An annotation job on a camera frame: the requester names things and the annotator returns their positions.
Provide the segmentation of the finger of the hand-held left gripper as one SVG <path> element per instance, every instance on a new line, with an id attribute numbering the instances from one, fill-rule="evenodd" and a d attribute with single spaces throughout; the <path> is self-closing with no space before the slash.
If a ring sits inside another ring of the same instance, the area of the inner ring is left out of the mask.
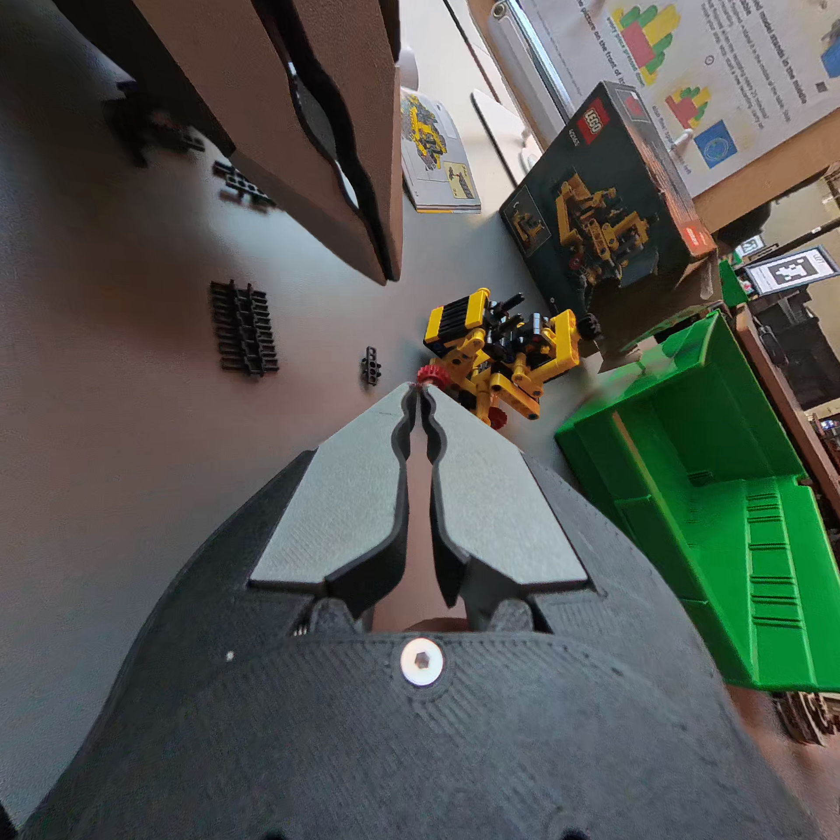
<path id="1" fill-rule="evenodd" d="M 384 286 L 327 120 L 282 39 L 284 1 L 59 1 L 140 92 L 212 141 L 345 264 Z"/>
<path id="2" fill-rule="evenodd" d="M 398 2 L 282 3 L 282 39 L 327 120 L 347 201 L 366 228 L 384 282 L 403 258 L 398 169 Z"/>

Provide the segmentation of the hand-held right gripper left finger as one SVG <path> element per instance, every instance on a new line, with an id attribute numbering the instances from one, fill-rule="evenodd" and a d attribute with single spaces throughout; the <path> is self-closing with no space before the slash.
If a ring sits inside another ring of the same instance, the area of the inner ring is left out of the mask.
<path id="1" fill-rule="evenodd" d="M 327 438 L 270 535 L 249 584 L 329 597 L 360 618 L 400 583 L 416 389 L 403 383 Z"/>

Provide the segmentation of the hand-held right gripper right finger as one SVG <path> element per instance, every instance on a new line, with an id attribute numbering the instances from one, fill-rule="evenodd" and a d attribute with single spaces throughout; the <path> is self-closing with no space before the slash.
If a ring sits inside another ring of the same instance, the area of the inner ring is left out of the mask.
<path id="1" fill-rule="evenodd" d="M 448 606 L 488 627 L 504 601 L 580 592 L 589 575 L 521 450 L 435 385 L 418 401 L 432 465 L 434 567 Z"/>

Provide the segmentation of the yellow lego bulldozer model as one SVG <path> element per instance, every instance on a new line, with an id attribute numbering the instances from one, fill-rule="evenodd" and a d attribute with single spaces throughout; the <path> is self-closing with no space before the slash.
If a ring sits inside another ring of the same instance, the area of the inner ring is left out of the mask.
<path id="1" fill-rule="evenodd" d="M 435 385 L 485 425 L 500 430 L 507 406 L 528 420 L 540 416 L 545 386 L 581 362 L 581 343 L 601 336 L 594 315 L 572 310 L 553 317 L 516 312 L 524 296 L 505 301 L 480 288 L 432 310 L 423 345 L 433 359 L 416 375 Z"/>

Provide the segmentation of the lego instruction booklet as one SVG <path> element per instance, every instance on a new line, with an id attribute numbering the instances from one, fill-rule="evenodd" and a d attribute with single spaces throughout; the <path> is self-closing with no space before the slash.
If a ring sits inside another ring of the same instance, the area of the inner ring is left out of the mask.
<path id="1" fill-rule="evenodd" d="M 445 106 L 401 88 L 402 177 L 420 214 L 480 214 L 465 146 Z"/>

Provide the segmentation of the black lego track segment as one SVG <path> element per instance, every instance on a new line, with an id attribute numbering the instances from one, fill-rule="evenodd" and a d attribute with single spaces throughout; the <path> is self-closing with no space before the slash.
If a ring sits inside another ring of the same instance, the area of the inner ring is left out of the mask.
<path id="1" fill-rule="evenodd" d="M 229 203 L 246 206 L 265 214 L 277 209 L 277 204 L 242 172 L 225 161 L 214 161 L 211 173 L 220 181 L 218 196 Z"/>

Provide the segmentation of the lego set box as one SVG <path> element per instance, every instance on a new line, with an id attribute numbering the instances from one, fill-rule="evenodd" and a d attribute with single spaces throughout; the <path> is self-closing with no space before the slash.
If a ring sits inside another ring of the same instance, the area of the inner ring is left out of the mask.
<path id="1" fill-rule="evenodd" d="M 718 250 L 634 87 L 601 81 L 500 207 L 552 314 L 603 354 L 721 300 Z"/>

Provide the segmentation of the white stand base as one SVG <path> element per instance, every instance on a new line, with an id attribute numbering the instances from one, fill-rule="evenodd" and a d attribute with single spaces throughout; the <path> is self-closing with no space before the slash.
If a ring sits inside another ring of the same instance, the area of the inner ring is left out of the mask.
<path id="1" fill-rule="evenodd" d="M 566 126 L 574 103 L 520 2 L 468 1 L 490 94 L 474 106 L 513 185 Z"/>

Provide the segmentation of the green plastic bin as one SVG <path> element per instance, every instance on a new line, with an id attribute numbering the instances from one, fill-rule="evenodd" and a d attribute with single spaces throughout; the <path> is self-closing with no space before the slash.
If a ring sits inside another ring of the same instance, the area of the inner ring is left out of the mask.
<path id="1" fill-rule="evenodd" d="M 602 374 L 554 439 L 728 683 L 838 692 L 838 568 L 806 470 L 719 311 Z"/>

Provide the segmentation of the instruction sheet board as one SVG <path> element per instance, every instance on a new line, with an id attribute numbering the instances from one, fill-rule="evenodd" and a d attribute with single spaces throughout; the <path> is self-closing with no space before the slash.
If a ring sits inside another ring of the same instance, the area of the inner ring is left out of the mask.
<path id="1" fill-rule="evenodd" d="M 654 131 L 710 230 L 838 164 L 838 2 L 468 2 L 547 147 L 608 82 Z"/>

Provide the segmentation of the printed marker tag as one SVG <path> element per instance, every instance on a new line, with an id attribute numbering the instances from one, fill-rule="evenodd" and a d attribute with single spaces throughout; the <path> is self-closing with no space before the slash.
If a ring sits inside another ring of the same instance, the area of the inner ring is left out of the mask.
<path id="1" fill-rule="evenodd" d="M 837 262 L 820 245 L 789 255 L 752 262 L 744 267 L 745 277 L 760 297 L 806 287 L 839 277 Z"/>

